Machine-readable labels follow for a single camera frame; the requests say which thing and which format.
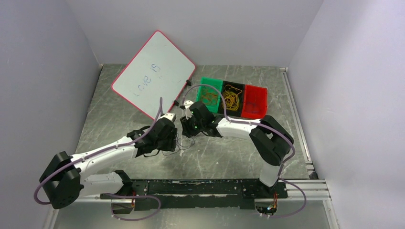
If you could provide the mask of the black plastic bin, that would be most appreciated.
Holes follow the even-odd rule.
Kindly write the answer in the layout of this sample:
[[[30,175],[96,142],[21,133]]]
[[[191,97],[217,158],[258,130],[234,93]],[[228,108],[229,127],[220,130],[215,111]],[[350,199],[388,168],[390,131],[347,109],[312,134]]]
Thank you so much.
[[[245,85],[230,81],[223,81],[221,95],[225,99],[228,116],[241,117],[244,105]]]

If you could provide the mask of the red plastic bin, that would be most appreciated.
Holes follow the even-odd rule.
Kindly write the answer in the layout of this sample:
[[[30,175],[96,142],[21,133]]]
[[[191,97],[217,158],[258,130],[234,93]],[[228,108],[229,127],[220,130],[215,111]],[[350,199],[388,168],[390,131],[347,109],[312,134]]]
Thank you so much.
[[[242,118],[261,119],[267,113],[267,89],[246,84]]]

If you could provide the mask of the green plastic bin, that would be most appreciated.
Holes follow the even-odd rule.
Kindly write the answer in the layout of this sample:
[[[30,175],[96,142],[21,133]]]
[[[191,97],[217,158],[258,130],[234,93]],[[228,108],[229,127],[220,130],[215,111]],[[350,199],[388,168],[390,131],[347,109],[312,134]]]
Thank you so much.
[[[203,77],[200,80],[200,84],[207,84],[216,88],[219,92],[222,90],[223,80],[212,79]],[[208,110],[213,113],[217,113],[221,98],[219,93],[211,87],[200,86],[196,95],[196,100],[203,102]]]

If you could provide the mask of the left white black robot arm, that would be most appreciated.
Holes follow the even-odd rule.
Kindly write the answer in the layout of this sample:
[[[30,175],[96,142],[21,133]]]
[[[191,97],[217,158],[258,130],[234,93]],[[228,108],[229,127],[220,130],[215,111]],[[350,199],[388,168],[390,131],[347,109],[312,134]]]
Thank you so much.
[[[175,151],[175,119],[175,114],[166,113],[151,126],[131,131],[98,149],[71,156],[65,151],[57,153],[39,179],[40,187],[49,199],[46,204],[61,209],[79,197],[106,193],[127,198],[132,192],[132,184],[125,172],[98,172],[121,160],[148,157],[155,150]]]

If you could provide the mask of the pink framed whiteboard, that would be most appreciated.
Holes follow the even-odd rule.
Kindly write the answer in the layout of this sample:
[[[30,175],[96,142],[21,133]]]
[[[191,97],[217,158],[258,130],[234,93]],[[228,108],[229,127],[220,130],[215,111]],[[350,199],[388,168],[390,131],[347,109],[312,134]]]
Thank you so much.
[[[162,102],[168,112],[196,69],[195,64],[161,31],[155,31],[111,84],[111,89],[154,118]]]

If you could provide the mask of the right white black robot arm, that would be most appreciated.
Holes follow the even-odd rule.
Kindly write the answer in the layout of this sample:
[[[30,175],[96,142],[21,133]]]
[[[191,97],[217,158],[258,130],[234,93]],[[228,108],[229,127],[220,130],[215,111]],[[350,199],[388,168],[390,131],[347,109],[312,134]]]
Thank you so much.
[[[264,164],[259,176],[258,192],[268,198],[276,191],[275,183],[281,174],[288,153],[293,150],[294,139],[272,116],[261,119],[237,119],[214,114],[202,102],[187,100],[181,106],[185,116],[180,121],[182,135],[209,137],[235,137],[247,139],[256,147]]]

